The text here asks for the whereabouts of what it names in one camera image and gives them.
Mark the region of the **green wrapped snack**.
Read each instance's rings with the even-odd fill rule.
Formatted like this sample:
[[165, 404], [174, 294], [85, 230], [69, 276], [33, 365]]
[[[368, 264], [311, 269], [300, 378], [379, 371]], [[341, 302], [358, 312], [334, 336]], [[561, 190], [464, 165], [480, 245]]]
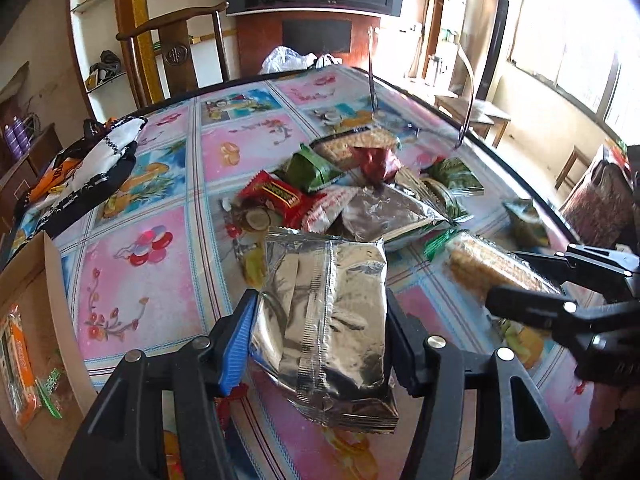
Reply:
[[341, 179], [344, 172], [310, 146], [300, 144], [299, 149], [274, 170], [274, 174], [299, 191], [315, 193]]

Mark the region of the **wooden chair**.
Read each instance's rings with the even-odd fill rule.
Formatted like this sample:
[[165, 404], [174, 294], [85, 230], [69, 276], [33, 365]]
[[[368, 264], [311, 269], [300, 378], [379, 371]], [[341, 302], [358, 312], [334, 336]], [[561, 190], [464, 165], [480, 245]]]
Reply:
[[134, 102], [139, 110], [164, 99], [162, 85], [159, 82], [153, 82], [149, 77], [149, 71], [155, 70], [156, 79], [160, 79], [155, 52], [151, 50], [150, 54], [146, 55], [138, 45], [138, 39], [144, 35], [151, 36], [153, 30], [157, 31], [160, 40], [160, 58], [165, 69], [170, 96], [181, 96], [198, 88], [188, 31], [188, 21], [192, 18], [205, 15], [212, 18], [221, 79], [223, 82], [230, 80], [229, 63], [224, 48], [224, 31], [220, 18], [220, 14], [226, 12], [228, 6], [228, 1], [223, 1], [216, 6], [194, 6], [194, 8], [170, 12], [147, 20], [130, 32], [119, 32], [116, 35], [116, 39], [128, 55], [126, 72]]

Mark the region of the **orange-sealed cracker pack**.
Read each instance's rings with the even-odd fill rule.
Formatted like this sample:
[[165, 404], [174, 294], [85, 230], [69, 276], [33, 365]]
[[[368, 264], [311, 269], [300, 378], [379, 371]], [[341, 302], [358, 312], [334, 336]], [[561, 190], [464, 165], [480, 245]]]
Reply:
[[1, 321], [1, 377], [17, 426], [26, 429], [41, 401], [18, 304], [10, 307]]

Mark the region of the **white plastic bag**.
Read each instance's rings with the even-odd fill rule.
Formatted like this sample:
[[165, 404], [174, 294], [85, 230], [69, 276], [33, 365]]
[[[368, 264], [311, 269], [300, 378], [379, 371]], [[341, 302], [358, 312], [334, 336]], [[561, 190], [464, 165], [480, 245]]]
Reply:
[[325, 53], [320, 56], [314, 53], [299, 54], [295, 50], [279, 46], [274, 48], [262, 62], [259, 75], [284, 73], [291, 70], [320, 70], [331, 65], [342, 65], [343, 60], [332, 54]]

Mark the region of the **dark red snack packet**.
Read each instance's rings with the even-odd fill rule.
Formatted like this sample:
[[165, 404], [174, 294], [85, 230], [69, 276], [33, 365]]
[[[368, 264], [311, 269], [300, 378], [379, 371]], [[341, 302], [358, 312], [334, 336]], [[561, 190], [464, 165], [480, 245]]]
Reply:
[[349, 151], [361, 173], [374, 185], [390, 182], [402, 168], [402, 162], [391, 148], [351, 146]]

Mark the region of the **white red snack packet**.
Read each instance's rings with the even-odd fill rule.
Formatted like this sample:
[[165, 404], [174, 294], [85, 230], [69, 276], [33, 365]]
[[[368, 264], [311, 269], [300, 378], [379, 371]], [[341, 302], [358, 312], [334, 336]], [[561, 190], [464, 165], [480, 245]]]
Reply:
[[300, 228], [307, 233], [325, 233], [358, 191], [356, 186], [327, 186], [314, 196], [310, 209], [300, 222]]

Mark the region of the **yellow green pea snack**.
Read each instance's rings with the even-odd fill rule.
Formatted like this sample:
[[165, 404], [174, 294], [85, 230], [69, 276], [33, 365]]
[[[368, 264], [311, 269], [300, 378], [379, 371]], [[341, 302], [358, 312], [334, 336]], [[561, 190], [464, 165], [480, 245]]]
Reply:
[[472, 218], [472, 214], [445, 185], [432, 178], [421, 179], [408, 167], [401, 167], [396, 172], [394, 183], [409, 190], [422, 202], [431, 204], [450, 222], [461, 223]]

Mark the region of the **far cracker pack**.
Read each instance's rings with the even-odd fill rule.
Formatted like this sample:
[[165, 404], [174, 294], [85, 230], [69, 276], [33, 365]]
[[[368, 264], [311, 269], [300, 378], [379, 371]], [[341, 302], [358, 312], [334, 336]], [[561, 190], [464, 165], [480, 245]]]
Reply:
[[390, 148], [396, 151], [400, 141], [396, 134], [379, 126], [365, 126], [334, 133], [311, 142], [310, 148], [341, 170], [358, 166], [352, 148]]

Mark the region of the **green-sealed cracker pack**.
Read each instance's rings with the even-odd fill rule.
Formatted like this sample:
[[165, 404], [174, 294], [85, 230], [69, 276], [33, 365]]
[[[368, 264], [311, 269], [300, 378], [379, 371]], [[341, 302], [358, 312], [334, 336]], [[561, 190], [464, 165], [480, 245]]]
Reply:
[[451, 277], [484, 302], [495, 286], [560, 294], [558, 286], [538, 274], [522, 258], [469, 231], [449, 229], [428, 240], [423, 255], [442, 259]]

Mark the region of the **cardboard box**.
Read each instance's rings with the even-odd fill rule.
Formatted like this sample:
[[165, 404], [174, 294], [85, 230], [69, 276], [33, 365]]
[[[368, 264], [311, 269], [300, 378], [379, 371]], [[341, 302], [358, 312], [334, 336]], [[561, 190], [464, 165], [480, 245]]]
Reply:
[[17, 306], [35, 376], [46, 379], [64, 367], [63, 390], [70, 395], [62, 417], [40, 408], [26, 428], [15, 419], [6, 387], [1, 388], [1, 449], [26, 478], [55, 479], [79, 426], [96, 398], [70, 320], [61, 257], [50, 237], [40, 233], [1, 272], [1, 313]]

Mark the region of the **purple bottle left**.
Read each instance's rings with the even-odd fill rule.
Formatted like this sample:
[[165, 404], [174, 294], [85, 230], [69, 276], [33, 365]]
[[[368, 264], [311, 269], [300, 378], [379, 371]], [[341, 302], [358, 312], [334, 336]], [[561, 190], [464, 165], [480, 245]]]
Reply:
[[3, 137], [6, 141], [6, 146], [11, 152], [15, 160], [19, 160], [23, 157], [23, 151], [20, 142], [18, 142], [14, 129], [10, 125], [5, 125], [3, 130]]

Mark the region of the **small red packet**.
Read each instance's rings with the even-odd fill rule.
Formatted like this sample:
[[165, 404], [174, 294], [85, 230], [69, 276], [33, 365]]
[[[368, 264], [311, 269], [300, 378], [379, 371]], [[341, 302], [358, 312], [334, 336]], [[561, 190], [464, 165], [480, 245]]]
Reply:
[[216, 415], [222, 431], [226, 431], [230, 425], [231, 404], [235, 401], [243, 400], [246, 397], [247, 391], [248, 385], [245, 382], [241, 382], [231, 389], [228, 396], [224, 396], [215, 401]]

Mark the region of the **wooden side cabinet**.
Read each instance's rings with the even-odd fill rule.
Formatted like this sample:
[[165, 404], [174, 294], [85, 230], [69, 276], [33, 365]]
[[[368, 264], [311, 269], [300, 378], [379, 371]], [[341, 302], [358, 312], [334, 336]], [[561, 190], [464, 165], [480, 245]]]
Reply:
[[62, 150], [53, 122], [44, 128], [29, 153], [19, 159], [1, 177], [1, 235], [9, 234], [14, 208], [21, 196], [34, 186], [43, 171]]

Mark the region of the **green pea snack right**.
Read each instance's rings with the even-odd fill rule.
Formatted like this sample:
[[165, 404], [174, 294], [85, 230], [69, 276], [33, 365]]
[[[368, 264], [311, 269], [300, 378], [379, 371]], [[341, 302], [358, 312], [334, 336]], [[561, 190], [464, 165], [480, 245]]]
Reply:
[[504, 200], [503, 208], [509, 217], [511, 230], [519, 248], [549, 247], [549, 237], [531, 198]]

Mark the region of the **small wooden stool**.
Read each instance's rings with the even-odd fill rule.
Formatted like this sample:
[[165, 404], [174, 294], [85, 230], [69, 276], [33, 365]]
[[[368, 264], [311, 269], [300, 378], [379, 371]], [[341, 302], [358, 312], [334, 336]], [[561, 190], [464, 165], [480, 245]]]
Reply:
[[[469, 109], [469, 100], [463, 96], [436, 96], [435, 105], [447, 112], [458, 122], [464, 122], [466, 112]], [[483, 139], [487, 139], [491, 130], [495, 130], [491, 145], [496, 148], [504, 134], [511, 118], [507, 112], [488, 101], [475, 100], [470, 108], [471, 115], [469, 125]]]

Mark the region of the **shoes on shelf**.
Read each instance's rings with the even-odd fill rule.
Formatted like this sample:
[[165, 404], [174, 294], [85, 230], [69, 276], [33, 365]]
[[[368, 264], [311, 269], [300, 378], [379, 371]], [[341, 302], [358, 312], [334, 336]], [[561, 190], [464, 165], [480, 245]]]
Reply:
[[110, 81], [122, 72], [122, 61], [111, 50], [101, 52], [98, 62], [89, 68], [89, 76], [85, 80], [88, 91], [98, 88], [104, 82]]

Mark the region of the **green seaweed snack packet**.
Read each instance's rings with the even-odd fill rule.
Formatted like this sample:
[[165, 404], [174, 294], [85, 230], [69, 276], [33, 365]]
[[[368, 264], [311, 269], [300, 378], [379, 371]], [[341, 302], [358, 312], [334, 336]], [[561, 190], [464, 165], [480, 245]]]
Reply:
[[437, 159], [433, 165], [422, 171], [427, 177], [443, 184], [457, 196], [480, 196], [484, 185], [474, 172], [459, 157]]

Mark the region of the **eyeglasses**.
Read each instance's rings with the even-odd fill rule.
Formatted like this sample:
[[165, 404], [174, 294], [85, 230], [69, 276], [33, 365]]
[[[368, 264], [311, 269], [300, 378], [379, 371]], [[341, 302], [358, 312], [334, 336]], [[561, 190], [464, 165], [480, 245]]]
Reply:
[[[374, 70], [373, 70], [372, 50], [373, 50], [373, 44], [374, 44], [374, 37], [377, 34], [378, 34], [378, 32], [376, 31], [376, 28], [373, 27], [373, 26], [370, 26], [369, 29], [368, 29], [368, 44], [367, 44], [367, 52], [368, 52], [367, 76], [368, 76], [369, 96], [370, 96], [370, 100], [371, 100], [371, 107], [372, 107], [372, 112], [374, 114], [376, 114], [378, 112], [378, 92], [376, 92], [376, 77], [375, 77]], [[464, 50], [462, 49], [461, 44], [457, 44], [457, 57], [461, 58], [461, 61], [463, 62], [463, 65], [465, 66], [466, 71], [468, 72], [471, 84], [473, 85], [473, 90], [471, 92], [468, 105], [466, 106], [466, 111], [465, 111], [465, 115], [463, 117], [463, 122], [460, 122], [460, 124], [459, 124], [457, 141], [456, 141], [456, 144], [454, 144], [454, 149], [455, 150], [457, 150], [458, 148], [462, 147], [462, 144], [463, 144], [463, 142], [465, 140], [465, 137], [468, 135], [468, 133], [471, 130], [471, 127], [470, 127], [470, 125], [471, 125], [471, 115], [472, 115], [472, 111], [473, 111], [473, 108], [474, 108], [474, 104], [476, 102], [476, 99], [475, 99], [476, 90], [474, 89], [474, 84], [475, 84], [474, 70], [472, 69], [471, 63], [470, 63], [468, 57], [466, 56]], [[425, 108], [428, 108], [429, 110], [433, 110], [433, 112], [436, 115], [438, 115], [438, 111], [435, 110], [434, 106], [431, 106], [427, 102], [421, 100], [418, 96], [415, 96], [414, 94], [412, 94], [410, 92], [407, 92], [403, 88], [396, 87], [393, 84], [391, 84], [390, 82], [388, 82], [387, 85], [390, 88], [392, 88], [393, 90], [395, 90], [396, 92], [400, 93], [402, 96], [405, 96], [407, 99], [410, 99], [411, 101], [416, 102], [419, 105], [421, 105], [421, 106], [423, 106]]]

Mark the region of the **floral plastic tablecloth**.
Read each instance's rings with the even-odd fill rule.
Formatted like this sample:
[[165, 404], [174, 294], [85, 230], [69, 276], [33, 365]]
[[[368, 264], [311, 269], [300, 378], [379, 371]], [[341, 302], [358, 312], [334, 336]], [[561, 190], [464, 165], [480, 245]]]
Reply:
[[556, 353], [495, 330], [488, 237], [527, 184], [438, 110], [333, 65], [114, 123], [1, 274], [20, 478], [576, 479]]

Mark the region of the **purple bottle right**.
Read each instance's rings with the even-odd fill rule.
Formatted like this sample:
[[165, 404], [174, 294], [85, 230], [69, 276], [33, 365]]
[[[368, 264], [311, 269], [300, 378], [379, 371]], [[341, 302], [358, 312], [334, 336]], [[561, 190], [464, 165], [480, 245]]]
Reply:
[[26, 130], [24, 122], [19, 117], [15, 117], [13, 121], [14, 136], [17, 140], [18, 146], [23, 154], [27, 154], [30, 150], [30, 141], [28, 132]]

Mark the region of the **black white orange bag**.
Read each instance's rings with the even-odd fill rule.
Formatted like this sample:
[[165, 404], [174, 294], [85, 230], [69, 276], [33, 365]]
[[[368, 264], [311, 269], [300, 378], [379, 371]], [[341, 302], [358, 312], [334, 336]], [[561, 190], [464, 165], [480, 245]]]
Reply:
[[46, 232], [55, 238], [110, 198], [129, 178], [138, 137], [148, 120], [127, 115], [102, 124], [84, 121], [84, 135], [59, 152], [14, 209], [15, 243]]

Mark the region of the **white wall shelf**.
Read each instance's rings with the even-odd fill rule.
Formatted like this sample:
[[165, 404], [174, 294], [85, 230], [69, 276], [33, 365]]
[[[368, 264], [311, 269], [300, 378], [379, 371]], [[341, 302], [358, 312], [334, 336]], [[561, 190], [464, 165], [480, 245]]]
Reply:
[[90, 77], [90, 68], [99, 62], [103, 51], [111, 51], [124, 62], [122, 49], [115, 39], [118, 32], [114, 0], [70, 0], [70, 24], [72, 24], [74, 47], [84, 87], [94, 116], [99, 122], [108, 118], [119, 118], [136, 109], [129, 88], [129, 81], [122, 64], [113, 78], [99, 82], [91, 88], [85, 85]]

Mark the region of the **purple bottle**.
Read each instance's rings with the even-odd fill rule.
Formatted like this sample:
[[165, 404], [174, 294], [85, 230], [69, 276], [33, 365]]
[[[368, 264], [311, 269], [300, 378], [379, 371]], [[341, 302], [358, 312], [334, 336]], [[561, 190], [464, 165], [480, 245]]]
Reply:
[[15, 160], [19, 160], [23, 157], [23, 151], [20, 142], [18, 142], [14, 129], [10, 125], [5, 125], [3, 130], [3, 137], [6, 141], [6, 146], [11, 152]]
[[30, 150], [30, 141], [28, 132], [26, 130], [24, 122], [19, 117], [15, 117], [13, 121], [14, 136], [17, 140], [18, 146], [23, 154], [27, 154]]

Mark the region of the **red candy bar packet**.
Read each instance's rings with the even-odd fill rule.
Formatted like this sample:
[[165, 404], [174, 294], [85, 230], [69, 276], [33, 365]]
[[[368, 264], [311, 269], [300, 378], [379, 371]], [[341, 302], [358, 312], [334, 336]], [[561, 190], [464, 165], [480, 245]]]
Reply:
[[259, 171], [238, 194], [240, 202], [252, 200], [274, 210], [286, 228], [298, 229], [314, 200], [266, 170]]

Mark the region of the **silver foil snack bag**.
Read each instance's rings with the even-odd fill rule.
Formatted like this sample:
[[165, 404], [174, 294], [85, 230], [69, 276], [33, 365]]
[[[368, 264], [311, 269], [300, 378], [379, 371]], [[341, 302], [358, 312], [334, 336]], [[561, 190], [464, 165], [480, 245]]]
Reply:
[[252, 359], [311, 422], [394, 432], [383, 241], [275, 228], [262, 250]]

